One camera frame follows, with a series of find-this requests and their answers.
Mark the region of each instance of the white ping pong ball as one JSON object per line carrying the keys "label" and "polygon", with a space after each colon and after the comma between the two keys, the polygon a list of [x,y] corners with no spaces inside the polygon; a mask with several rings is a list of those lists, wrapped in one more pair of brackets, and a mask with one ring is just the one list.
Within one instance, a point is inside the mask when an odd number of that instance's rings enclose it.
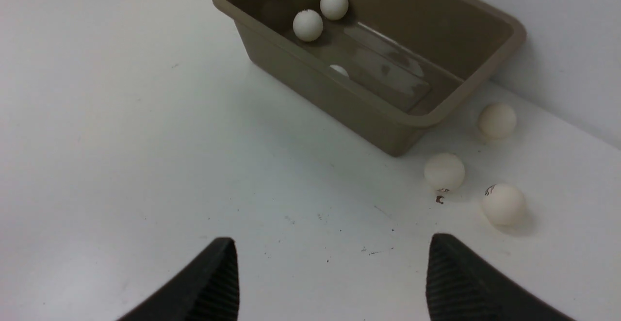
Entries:
{"label": "white ping pong ball", "polygon": [[330,67],[332,67],[332,69],[338,71],[341,75],[349,78],[349,74],[347,73],[347,70],[344,67],[342,67],[341,65],[333,64],[333,65],[330,65]]}
{"label": "white ping pong ball", "polygon": [[491,224],[512,225],[523,217],[526,198],[522,191],[513,185],[495,184],[485,191],[481,208]]}
{"label": "white ping pong ball", "polygon": [[455,154],[437,154],[425,164],[425,180],[440,193],[456,190],[465,177],[466,168]]}
{"label": "white ping pong ball", "polygon": [[504,139],[513,133],[517,125],[515,110],[505,103],[490,104],[479,115],[479,131],[489,139]]}
{"label": "white ping pong ball", "polygon": [[321,0],[319,8],[324,17],[329,20],[339,20],[347,13],[349,0]]}
{"label": "white ping pong ball", "polygon": [[319,13],[313,10],[303,10],[293,19],[293,32],[304,42],[317,40],[323,31],[324,21]]}

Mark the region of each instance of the plastic tub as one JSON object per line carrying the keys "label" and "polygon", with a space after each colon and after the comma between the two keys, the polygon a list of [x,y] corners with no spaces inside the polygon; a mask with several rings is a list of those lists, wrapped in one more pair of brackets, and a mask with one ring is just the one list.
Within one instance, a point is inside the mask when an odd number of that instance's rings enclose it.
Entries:
{"label": "plastic tub", "polygon": [[[402,155],[526,39],[518,20],[479,0],[349,0],[317,41],[292,30],[319,0],[213,0],[250,59],[378,148]],[[350,79],[330,67],[348,71]]]}

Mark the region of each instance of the white table surface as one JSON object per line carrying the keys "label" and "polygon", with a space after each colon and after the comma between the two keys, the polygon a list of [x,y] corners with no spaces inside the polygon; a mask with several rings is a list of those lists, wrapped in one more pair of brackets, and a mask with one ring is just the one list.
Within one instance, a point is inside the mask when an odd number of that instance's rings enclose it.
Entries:
{"label": "white table surface", "polygon": [[[242,321],[428,320],[435,232],[579,320],[621,314],[621,151],[494,84],[395,159],[251,64],[211,0],[0,4],[3,320],[113,321],[217,236]],[[483,144],[496,101],[519,127]],[[468,171],[444,205],[437,151]],[[530,208],[506,232],[477,204],[501,181]]]}

